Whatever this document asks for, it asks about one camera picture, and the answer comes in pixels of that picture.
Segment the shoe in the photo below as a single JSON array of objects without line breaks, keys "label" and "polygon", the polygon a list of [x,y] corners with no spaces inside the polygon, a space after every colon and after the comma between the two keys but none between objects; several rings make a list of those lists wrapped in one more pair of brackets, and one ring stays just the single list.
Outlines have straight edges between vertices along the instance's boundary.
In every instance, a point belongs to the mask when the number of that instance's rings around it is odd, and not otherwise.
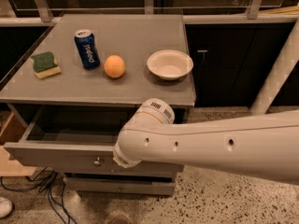
[{"label": "shoe", "polygon": [[6,217],[12,210],[12,202],[0,197],[0,218]]},{"label": "shoe", "polygon": [[112,220],[110,220],[108,224],[132,224],[132,223],[127,217],[123,215],[118,215],[114,217]]}]

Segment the black cable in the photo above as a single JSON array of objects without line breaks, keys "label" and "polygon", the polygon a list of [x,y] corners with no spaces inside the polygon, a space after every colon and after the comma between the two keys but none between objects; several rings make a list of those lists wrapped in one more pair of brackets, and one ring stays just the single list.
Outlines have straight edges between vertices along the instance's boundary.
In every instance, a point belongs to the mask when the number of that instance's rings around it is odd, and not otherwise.
[{"label": "black cable", "polygon": [[54,172],[50,173],[48,176],[46,177],[43,177],[43,178],[40,178],[40,182],[33,185],[32,187],[28,188],[28,189],[11,189],[11,188],[8,188],[4,183],[3,183],[3,177],[1,176],[0,177],[0,184],[1,186],[5,189],[5,190],[9,190],[9,191],[15,191],[15,192],[26,192],[26,191],[29,191],[29,190],[33,190],[33,189],[36,189],[38,187],[39,188],[39,191],[38,192],[43,192],[47,186],[48,186],[48,181],[50,180],[51,176],[53,175]]},{"label": "black cable", "polygon": [[36,183],[34,184],[32,187],[28,188],[28,189],[12,189],[7,187],[4,183],[3,183],[3,177],[0,176],[0,185],[5,189],[5,190],[9,190],[9,191],[15,191],[15,192],[26,192],[32,189],[36,189],[39,187],[38,192],[44,192],[45,190],[48,191],[47,196],[48,196],[48,201],[50,204],[50,207],[52,208],[52,210],[55,212],[55,214],[62,220],[62,222],[64,224],[66,224],[66,221],[63,219],[63,217],[58,213],[58,211],[56,210],[55,206],[53,205],[52,202],[54,202],[55,204],[57,204],[59,207],[61,207],[64,211],[64,213],[67,215],[67,224],[70,223],[70,221],[72,220],[75,224],[78,224],[76,222],[76,220],[70,216],[70,214],[68,213],[68,211],[66,210],[66,208],[64,207],[64,190],[65,190],[65,183],[63,185],[63,190],[61,193],[62,199],[61,202],[62,203],[58,203],[52,195],[52,187],[56,181],[57,175],[58,173],[52,171],[49,175],[45,176],[45,177],[40,177],[40,175],[42,175],[47,168],[44,168],[39,174],[36,175],[35,178],[31,179],[29,176],[26,176],[25,179],[29,182],[29,183]]},{"label": "black cable", "polygon": [[50,182],[50,186],[49,186],[49,189],[48,189],[48,202],[50,204],[50,207],[53,209],[53,211],[56,213],[56,215],[62,220],[62,222],[64,224],[66,224],[66,222],[64,221],[63,217],[58,213],[58,211],[55,209],[55,207],[53,206],[52,202],[51,202],[51,199],[53,199],[52,195],[51,195],[51,189],[53,187],[53,184],[55,182],[55,179],[56,179],[56,176],[57,176],[57,173],[54,175],[54,178],[51,180]]}]

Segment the terrazzo floor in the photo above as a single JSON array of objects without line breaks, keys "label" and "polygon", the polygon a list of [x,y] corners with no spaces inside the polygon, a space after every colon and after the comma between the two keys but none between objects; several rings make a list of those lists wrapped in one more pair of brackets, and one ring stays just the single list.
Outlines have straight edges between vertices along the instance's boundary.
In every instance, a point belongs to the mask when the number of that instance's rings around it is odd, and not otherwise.
[{"label": "terrazzo floor", "polygon": [[[271,107],[269,113],[297,107]],[[248,116],[245,107],[196,108],[188,122]],[[6,177],[11,188],[29,187],[22,177]],[[62,179],[54,186],[60,197]],[[3,190],[14,210],[0,223],[63,223],[51,210],[46,193]],[[77,223],[107,224],[118,214],[132,224],[158,223],[299,223],[299,186],[186,166],[171,197],[78,192],[66,189],[64,205]]]}]

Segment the cabinet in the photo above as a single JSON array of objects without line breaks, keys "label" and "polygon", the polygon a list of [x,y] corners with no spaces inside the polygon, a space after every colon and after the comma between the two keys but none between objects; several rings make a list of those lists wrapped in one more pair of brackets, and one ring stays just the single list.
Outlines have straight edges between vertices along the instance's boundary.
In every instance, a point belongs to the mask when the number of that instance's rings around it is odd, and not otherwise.
[{"label": "cabinet", "polygon": [[[18,143],[6,143],[5,149],[24,165],[60,172],[70,189],[171,195],[183,166],[144,161],[124,169],[113,161],[112,147],[149,98],[162,99],[179,113],[194,106],[191,73],[164,81],[147,68],[153,52],[187,52],[181,24],[179,15],[65,14],[34,51],[51,51],[62,73],[38,79],[27,60],[0,91],[0,101],[27,127]],[[76,49],[74,33],[80,28],[95,36],[101,64],[93,70],[83,69]],[[113,54],[126,62],[119,79],[103,69]]]},{"label": "cabinet", "polygon": [[195,106],[250,106],[294,23],[187,25]]},{"label": "cabinet", "polygon": [[299,105],[299,63],[293,68],[272,105]]}]

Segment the open drawer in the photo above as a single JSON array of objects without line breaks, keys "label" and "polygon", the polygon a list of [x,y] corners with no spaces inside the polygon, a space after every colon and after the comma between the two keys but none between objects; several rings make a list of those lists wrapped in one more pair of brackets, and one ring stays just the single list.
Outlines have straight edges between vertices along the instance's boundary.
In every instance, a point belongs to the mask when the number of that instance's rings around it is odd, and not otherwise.
[{"label": "open drawer", "polygon": [[143,161],[124,169],[112,147],[135,107],[42,105],[18,143],[5,149],[21,164],[62,173],[173,177],[181,165]]}]

